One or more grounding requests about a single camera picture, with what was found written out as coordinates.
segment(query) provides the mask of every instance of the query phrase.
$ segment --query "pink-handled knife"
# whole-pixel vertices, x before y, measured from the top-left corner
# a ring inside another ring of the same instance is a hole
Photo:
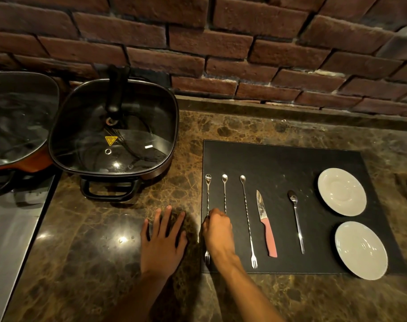
[[[261,197],[260,192],[257,190],[257,208],[258,214],[260,215],[260,221],[264,224],[264,235],[266,238],[266,246],[269,252],[269,256],[272,258],[276,258],[278,255],[276,254],[276,246],[275,240],[273,239],[272,228],[269,222],[269,218],[267,217],[266,210],[264,208],[263,198]]]

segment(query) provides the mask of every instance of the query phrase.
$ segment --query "triangular warning label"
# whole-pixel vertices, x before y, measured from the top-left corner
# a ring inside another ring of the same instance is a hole
[[[108,144],[110,146],[112,146],[112,144],[115,142],[115,140],[117,140],[118,136],[106,136],[106,142],[108,142]]]

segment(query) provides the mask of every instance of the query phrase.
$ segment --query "marble countertop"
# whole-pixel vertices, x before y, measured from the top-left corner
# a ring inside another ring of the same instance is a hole
[[[200,273],[204,139],[359,150],[407,264],[407,200],[394,173],[407,174],[407,132],[180,112],[167,175],[126,203],[85,199],[63,174],[4,322],[98,321],[139,276],[145,217],[171,204],[187,213],[189,245],[149,321],[241,321],[219,275]],[[407,321],[407,276],[252,275],[287,321]]]

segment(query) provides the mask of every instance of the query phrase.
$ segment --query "ceramic plate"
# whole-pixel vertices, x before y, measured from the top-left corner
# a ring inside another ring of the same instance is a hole
[[[335,233],[340,258],[355,275],[367,280],[381,278],[387,271],[388,257],[383,242],[359,222],[344,222]]]
[[[366,208],[366,193],[360,182],[339,168],[329,168],[318,178],[321,197],[337,213],[344,216],[360,215]]]

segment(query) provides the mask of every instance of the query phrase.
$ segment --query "brick wall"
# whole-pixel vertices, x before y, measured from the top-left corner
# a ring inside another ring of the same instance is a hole
[[[0,69],[407,116],[407,0],[0,0]]]

